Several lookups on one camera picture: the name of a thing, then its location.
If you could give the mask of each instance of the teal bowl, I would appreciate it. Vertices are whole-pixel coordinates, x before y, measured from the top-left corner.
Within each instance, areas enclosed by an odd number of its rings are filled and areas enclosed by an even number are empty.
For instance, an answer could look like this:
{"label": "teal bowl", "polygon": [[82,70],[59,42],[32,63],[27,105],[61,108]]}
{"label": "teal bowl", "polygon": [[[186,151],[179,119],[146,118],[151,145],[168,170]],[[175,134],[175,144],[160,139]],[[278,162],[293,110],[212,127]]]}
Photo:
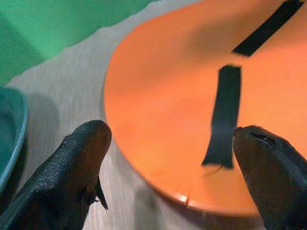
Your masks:
{"label": "teal bowl", "polygon": [[0,194],[22,149],[27,120],[25,96],[12,88],[0,88]]}

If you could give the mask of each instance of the wood grain surface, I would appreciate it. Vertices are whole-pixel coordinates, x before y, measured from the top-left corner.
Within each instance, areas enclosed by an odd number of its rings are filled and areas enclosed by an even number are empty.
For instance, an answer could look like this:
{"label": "wood grain surface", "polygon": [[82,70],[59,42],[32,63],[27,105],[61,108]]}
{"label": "wood grain surface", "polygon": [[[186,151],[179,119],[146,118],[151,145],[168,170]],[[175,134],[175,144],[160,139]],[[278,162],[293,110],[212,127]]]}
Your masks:
{"label": "wood grain surface", "polygon": [[[102,28],[55,58],[33,67],[8,84],[28,99],[26,151],[20,155],[6,205],[36,168],[77,126],[104,117],[103,86],[110,57],[122,38],[137,25],[196,0],[162,0],[119,24]],[[85,230],[262,230],[260,218],[221,217],[187,210],[159,196],[131,168],[114,141],[105,157],[100,180],[109,211],[90,207]]]}

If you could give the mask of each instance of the green cloth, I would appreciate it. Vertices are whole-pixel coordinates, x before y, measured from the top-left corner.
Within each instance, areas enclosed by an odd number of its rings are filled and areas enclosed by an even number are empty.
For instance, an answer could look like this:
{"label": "green cloth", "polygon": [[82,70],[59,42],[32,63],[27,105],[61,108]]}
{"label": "green cloth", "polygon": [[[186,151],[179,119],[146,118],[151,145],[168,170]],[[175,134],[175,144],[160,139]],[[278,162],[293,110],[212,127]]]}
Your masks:
{"label": "green cloth", "polygon": [[154,0],[0,0],[0,86]]}

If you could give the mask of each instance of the orange plate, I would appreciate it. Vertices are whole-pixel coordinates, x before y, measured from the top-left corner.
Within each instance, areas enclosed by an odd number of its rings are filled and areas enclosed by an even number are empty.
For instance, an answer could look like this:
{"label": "orange plate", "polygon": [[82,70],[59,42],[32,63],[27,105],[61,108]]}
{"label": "orange plate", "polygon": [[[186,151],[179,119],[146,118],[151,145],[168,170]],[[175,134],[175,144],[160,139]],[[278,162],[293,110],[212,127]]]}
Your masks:
{"label": "orange plate", "polygon": [[242,67],[239,126],[258,125],[307,154],[307,4],[251,57],[231,53],[282,0],[206,0],[143,23],[118,46],[106,117],[132,166],[187,207],[257,215],[242,173],[201,167],[218,70]]}

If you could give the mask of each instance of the green surface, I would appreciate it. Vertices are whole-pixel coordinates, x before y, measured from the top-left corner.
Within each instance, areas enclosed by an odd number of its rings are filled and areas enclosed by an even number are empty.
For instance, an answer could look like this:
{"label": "green surface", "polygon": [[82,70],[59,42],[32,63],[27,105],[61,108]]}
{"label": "green surface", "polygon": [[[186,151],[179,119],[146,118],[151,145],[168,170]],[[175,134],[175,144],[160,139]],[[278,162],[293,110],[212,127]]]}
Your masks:
{"label": "green surface", "polygon": [[25,96],[15,89],[0,88],[0,194],[22,148],[27,120]]}
{"label": "green surface", "polygon": [[154,0],[0,0],[0,86]]}

